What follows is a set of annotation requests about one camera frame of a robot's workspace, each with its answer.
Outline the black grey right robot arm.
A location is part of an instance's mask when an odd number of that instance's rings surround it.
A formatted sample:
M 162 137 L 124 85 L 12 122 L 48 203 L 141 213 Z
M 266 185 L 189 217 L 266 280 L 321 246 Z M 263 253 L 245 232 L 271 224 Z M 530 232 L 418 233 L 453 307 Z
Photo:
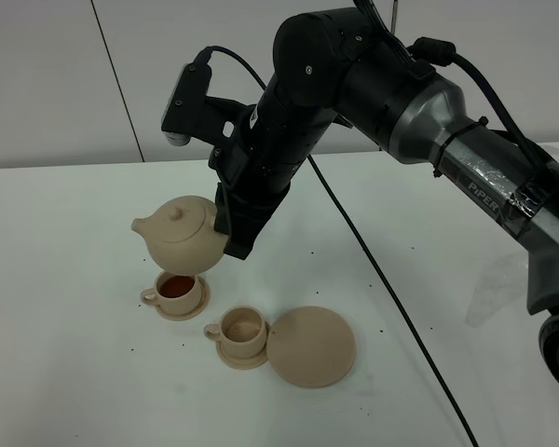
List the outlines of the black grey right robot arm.
M 482 74 L 451 43 L 404 46 L 370 1 L 287 19 L 273 64 L 259 102 L 211 154 L 225 253 L 247 257 L 325 130 L 352 126 L 403 164 L 430 164 L 527 251 L 526 307 L 550 314 L 539 349 L 559 383 L 559 164 Z

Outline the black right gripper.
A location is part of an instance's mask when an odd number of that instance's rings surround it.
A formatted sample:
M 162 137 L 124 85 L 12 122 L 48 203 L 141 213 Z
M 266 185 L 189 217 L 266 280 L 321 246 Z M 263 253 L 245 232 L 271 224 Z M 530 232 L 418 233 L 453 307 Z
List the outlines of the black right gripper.
M 290 191 L 290 181 L 331 124 L 331 110 L 293 102 L 232 100 L 208 105 L 236 125 L 215 147 L 209 165 L 220 182 L 214 230 L 228 236 L 224 254 L 245 260 L 254 242 Z

